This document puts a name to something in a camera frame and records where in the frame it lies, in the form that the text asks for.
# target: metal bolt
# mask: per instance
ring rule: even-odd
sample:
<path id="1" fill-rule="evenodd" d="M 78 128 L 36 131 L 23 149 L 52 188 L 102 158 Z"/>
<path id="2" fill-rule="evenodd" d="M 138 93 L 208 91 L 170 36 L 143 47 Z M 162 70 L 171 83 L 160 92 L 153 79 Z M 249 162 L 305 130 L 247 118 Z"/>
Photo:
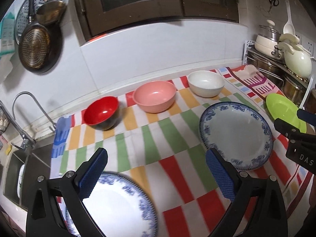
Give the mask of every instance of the metal bolt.
<path id="1" fill-rule="evenodd" d="M 245 171 L 240 171 L 239 172 L 239 175 L 241 176 L 241 177 L 247 177 L 248 176 L 248 173 L 247 172 L 245 172 Z"/>
<path id="2" fill-rule="evenodd" d="M 68 171 L 66 177 L 72 177 L 75 173 L 73 171 Z"/>
<path id="3" fill-rule="evenodd" d="M 277 179 L 277 178 L 276 178 L 274 175 L 270 175 L 270 180 L 271 180 L 271 181 L 275 182 L 276 179 Z"/>
<path id="4" fill-rule="evenodd" d="M 38 182 L 41 182 L 41 181 L 43 181 L 44 180 L 44 176 L 42 176 L 42 175 L 40 175 L 38 178 L 37 178 L 37 181 Z"/>

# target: sink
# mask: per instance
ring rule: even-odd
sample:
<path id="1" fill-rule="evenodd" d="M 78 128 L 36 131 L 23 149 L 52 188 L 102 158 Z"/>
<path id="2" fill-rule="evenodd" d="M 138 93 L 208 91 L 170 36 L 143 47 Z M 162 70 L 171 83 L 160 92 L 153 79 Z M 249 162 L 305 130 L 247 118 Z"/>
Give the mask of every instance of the sink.
<path id="1" fill-rule="evenodd" d="M 37 177 L 43 175 L 49 179 L 53 142 L 54 136 L 50 136 L 37 141 L 32 150 L 17 150 L 11 156 L 4 195 L 24 210 L 28 209 L 30 189 L 37 181 Z M 22 179 L 20 177 L 19 181 L 19 171 L 24 164 Z M 20 197 L 17 193 L 18 184 L 21 185 Z"/>

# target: striped tablecloth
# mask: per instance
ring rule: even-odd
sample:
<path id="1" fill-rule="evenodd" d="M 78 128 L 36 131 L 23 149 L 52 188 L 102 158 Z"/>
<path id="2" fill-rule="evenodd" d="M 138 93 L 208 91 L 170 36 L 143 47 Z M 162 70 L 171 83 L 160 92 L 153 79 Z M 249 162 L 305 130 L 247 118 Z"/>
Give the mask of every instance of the striped tablecloth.
<path id="1" fill-rule="evenodd" d="M 76 170 L 98 147 L 104 147 L 109 157 L 105 171 L 130 177 L 153 201 L 158 214 L 158 236 L 207 236 L 230 201 L 222 196 L 206 166 L 198 122 L 209 105 L 236 101 L 258 111 L 272 130 L 274 148 L 270 159 L 248 173 L 264 179 L 269 175 L 277 177 L 289 217 L 312 174 L 285 157 L 288 140 L 274 129 L 267 114 L 264 97 L 272 92 L 282 94 L 281 91 L 252 65 L 212 71 L 226 80 L 218 96 L 196 96 L 188 88 L 186 76 L 172 79 L 169 81 L 178 90 L 176 102 L 159 114 L 142 111 L 132 99 L 133 92 L 119 96 L 122 120 L 108 131 L 87 126 L 83 121 L 85 110 L 71 115 L 65 151 L 52 155 L 52 172 L 61 176 Z M 251 200 L 240 229 L 245 227 L 253 205 Z"/>

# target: red and black bowl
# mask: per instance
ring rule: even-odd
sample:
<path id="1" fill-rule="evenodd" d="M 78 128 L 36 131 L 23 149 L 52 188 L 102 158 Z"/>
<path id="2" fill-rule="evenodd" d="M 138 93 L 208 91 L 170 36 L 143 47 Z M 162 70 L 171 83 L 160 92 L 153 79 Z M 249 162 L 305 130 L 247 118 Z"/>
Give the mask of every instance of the red and black bowl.
<path id="1" fill-rule="evenodd" d="M 84 122 L 97 129 L 107 130 L 119 118 L 119 101 L 116 97 L 106 96 L 93 102 L 83 115 Z"/>

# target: scissors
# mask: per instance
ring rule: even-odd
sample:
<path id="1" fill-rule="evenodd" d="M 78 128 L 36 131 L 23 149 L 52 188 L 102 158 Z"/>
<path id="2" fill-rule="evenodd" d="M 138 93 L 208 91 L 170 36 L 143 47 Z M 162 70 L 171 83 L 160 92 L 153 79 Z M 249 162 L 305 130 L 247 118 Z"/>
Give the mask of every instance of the scissors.
<path id="1" fill-rule="evenodd" d="M 270 3 L 270 9 L 269 9 L 269 11 L 268 12 L 270 12 L 271 11 L 271 9 L 272 9 L 272 7 L 273 6 L 278 6 L 279 5 L 279 0 L 269 0 L 269 3 Z"/>

